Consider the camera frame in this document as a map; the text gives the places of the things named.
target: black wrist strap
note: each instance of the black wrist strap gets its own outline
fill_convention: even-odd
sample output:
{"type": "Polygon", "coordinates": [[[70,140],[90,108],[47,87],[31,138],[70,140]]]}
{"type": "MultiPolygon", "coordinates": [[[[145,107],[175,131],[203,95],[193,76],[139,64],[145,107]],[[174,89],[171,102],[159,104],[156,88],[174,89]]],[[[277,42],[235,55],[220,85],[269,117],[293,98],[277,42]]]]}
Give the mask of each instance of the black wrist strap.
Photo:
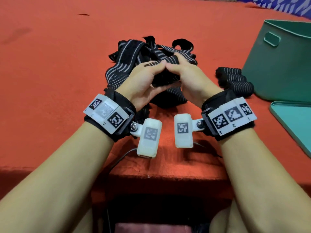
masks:
{"type": "Polygon", "coordinates": [[[243,126],[240,126],[236,129],[234,129],[233,131],[220,136],[219,133],[217,132],[217,130],[215,129],[215,127],[212,124],[212,121],[210,120],[210,118],[208,117],[208,114],[211,113],[212,111],[218,109],[221,105],[234,100],[235,98],[237,98],[237,96],[234,94],[233,91],[231,90],[226,90],[226,91],[222,91],[214,96],[212,96],[211,98],[209,98],[208,100],[206,100],[203,105],[202,105],[202,117],[204,119],[204,125],[205,125],[205,129],[203,130],[203,133],[205,135],[208,136],[212,136],[215,137],[215,139],[217,141],[223,140],[229,136],[232,136],[235,133],[238,133],[244,129],[247,128],[253,128],[255,126],[254,121],[251,121],[243,126]]]}
{"type": "Polygon", "coordinates": [[[117,142],[119,139],[124,138],[130,135],[130,125],[134,120],[134,116],[136,114],[136,108],[132,102],[130,102],[127,98],[125,98],[120,93],[116,92],[112,89],[105,90],[105,96],[116,102],[122,109],[129,115],[128,119],[113,133],[110,134],[106,131],[99,123],[93,120],[90,116],[86,115],[84,117],[84,121],[96,126],[103,133],[109,136],[114,142],[117,142]]]}

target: white and blue banner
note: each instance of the white and blue banner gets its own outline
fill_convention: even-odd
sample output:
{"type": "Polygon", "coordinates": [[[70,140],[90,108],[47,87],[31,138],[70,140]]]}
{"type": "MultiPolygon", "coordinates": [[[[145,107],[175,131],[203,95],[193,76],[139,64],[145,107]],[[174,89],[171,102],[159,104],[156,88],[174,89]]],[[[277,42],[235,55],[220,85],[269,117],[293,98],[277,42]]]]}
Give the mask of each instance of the white and blue banner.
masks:
{"type": "Polygon", "coordinates": [[[311,0],[238,0],[258,6],[311,19],[311,0]]]}

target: red surface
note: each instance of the red surface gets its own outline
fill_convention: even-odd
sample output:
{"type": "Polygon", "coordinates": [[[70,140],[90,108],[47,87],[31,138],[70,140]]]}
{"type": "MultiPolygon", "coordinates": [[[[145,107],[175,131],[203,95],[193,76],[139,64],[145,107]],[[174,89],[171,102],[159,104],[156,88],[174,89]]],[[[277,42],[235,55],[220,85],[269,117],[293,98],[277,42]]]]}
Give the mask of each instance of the red surface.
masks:
{"type": "MultiPolygon", "coordinates": [[[[169,46],[175,39],[188,39],[199,66],[216,82],[217,67],[243,67],[265,19],[307,21],[246,8],[244,3],[200,0],[0,0],[0,19],[0,196],[81,125],[85,106],[106,85],[104,73],[113,65],[108,55],[116,51],[119,40],[153,35],[157,43],[169,46]]],[[[255,96],[248,102],[258,117],[255,130],[260,138],[308,189],[311,160],[269,112],[269,102],[255,96]]],[[[228,193],[230,186],[225,188],[221,181],[228,183],[222,161],[211,155],[220,154],[213,138],[208,138],[211,145],[204,143],[207,150],[174,146],[177,113],[200,117],[200,109],[191,103],[168,111],[152,107],[150,116],[163,123],[158,155],[146,160],[132,154],[121,161],[112,177],[121,182],[125,178],[123,183],[132,185],[124,184],[119,190],[173,193],[183,189],[191,194],[193,189],[183,188],[182,181],[195,179],[192,183],[217,196],[228,193]],[[157,187],[165,181],[163,188],[157,187]]],[[[195,133],[194,138],[205,137],[195,133]]],[[[119,141],[107,164],[134,144],[138,140],[129,137],[119,141]]]]}

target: green container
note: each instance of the green container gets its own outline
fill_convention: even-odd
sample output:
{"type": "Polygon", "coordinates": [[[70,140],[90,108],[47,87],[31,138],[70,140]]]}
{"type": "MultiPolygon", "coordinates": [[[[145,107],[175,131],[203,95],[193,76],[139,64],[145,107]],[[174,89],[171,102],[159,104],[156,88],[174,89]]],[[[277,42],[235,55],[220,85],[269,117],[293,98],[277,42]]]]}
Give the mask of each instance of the green container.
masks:
{"type": "Polygon", "coordinates": [[[242,74],[263,99],[311,102],[311,23],[265,20],[242,74]]]}

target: wristband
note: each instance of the wristband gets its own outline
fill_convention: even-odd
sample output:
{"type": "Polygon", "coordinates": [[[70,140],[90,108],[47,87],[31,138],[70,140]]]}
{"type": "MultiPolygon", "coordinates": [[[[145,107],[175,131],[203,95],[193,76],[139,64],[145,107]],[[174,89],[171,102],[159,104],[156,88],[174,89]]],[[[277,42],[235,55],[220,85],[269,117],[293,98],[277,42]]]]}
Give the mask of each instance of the wristband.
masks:
{"type": "Polygon", "coordinates": [[[231,90],[222,91],[202,105],[204,134],[223,140],[237,132],[255,126],[257,119],[243,97],[237,98],[231,90]]]}
{"type": "Polygon", "coordinates": [[[106,90],[98,94],[84,110],[84,121],[103,131],[114,142],[130,135],[130,124],[136,114],[134,105],[120,93],[106,90]]]}

